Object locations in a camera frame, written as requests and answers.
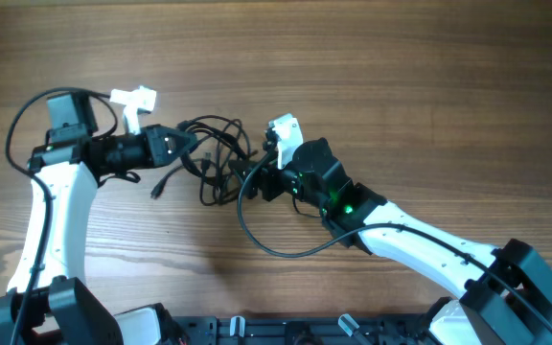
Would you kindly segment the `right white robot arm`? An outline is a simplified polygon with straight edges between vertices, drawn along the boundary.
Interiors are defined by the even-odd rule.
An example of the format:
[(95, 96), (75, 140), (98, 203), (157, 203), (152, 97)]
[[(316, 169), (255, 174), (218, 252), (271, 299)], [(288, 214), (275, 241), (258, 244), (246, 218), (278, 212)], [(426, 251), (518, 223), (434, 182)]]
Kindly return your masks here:
[(318, 209), (333, 243), (398, 262), (446, 289), (449, 298), (429, 318), (433, 341), (552, 344), (552, 268), (531, 245), (469, 241), (411, 217), (355, 183), (324, 138), (300, 145), (285, 164), (278, 154), (266, 143), (261, 160), (230, 162), (239, 197), (287, 193)]

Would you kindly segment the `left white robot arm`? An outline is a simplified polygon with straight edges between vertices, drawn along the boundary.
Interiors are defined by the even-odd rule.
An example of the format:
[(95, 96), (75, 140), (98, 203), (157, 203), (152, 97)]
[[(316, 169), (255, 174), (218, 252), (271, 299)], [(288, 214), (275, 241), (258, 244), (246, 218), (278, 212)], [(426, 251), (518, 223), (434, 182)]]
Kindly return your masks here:
[(138, 171), (161, 168), (196, 144), (192, 133), (140, 126), (154, 109), (146, 87), (104, 94), (56, 87), (46, 99), (51, 127), (26, 165), (33, 201), (18, 266), (0, 297), (0, 344), (188, 344), (160, 304), (110, 313), (84, 282), (92, 202), (109, 179), (137, 183)]

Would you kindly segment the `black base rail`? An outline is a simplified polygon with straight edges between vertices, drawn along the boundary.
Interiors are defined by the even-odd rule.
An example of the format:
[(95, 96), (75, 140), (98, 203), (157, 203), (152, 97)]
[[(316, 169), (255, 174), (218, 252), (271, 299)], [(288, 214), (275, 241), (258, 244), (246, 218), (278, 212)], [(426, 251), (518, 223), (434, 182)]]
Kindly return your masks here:
[(216, 318), (177, 316), (185, 333), (181, 344), (437, 344), (422, 314), (356, 317), (357, 328), (347, 334), (336, 318)]

